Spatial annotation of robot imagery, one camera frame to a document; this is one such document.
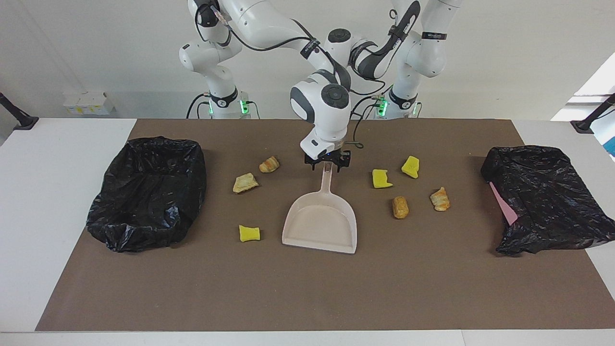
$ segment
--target food item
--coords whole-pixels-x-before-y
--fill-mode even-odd
[[[374,188],[391,187],[393,184],[387,182],[386,169],[374,169],[371,172],[371,180],[374,183]]]
[[[252,173],[247,173],[235,179],[235,185],[233,185],[232,191],[234,193],[240,193],[257,186],[258,183],[256,179],[254,179],[254,175],[252,175]]]
[[[446,190],[444,190],[443,187],[431,195],[430,198],[431,203],[434,205],[434,209],[437,211],[445,211],[451,206],[448,196],[446,195]]]
[[[404,196],[397,196],[393,198],[393,216],[396,219],[404,219],[408,216],[410,209],[408,208],[408,201]]]
[[[416,179],[419,177],[419,159],[414,156],[409,156],[406,163],[402,166],[402,172]]]
[[[250,228],[239,225],[239,239],[242,243],[250,240],[260,240],[261,230],[258,227]]]
[[[261,163],[258,166],[258,169],[263,173],[271,173],[280,167],[280,163],[277,161],[275,156],[272,156],[265,160],[265,162]]]

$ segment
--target blue object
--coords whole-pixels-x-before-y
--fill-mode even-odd
[[[609,154],[615,156],[615,137],[609,139],[609,141],[606,142],[603,147],[606,149],[606,151],[609,152]]]

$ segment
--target dustpan handle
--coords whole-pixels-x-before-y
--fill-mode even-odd
[[[329,161],[325,161],[325,165],[322,168],[322,182],[320,183],[320,190],[323,192],[331,193],[331,175],[333,173],[333,164]]]

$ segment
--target white dustpan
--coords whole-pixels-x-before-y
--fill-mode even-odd
[[[331,193],[331,162],[325,162],[320,191],[299,197],[288,211],[282,244],[353,254],[357,219],[348,202]]]

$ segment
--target trash bag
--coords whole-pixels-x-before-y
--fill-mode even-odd
[[[105,172],[88,232],[117,252],[175,244],[205,199],[205,159],[192,140],[129,140]]]
[[[584,249],[615,239],[607,217],[558,148],[492,148],[481,168],[518,219],[506,227],[501,254]]]

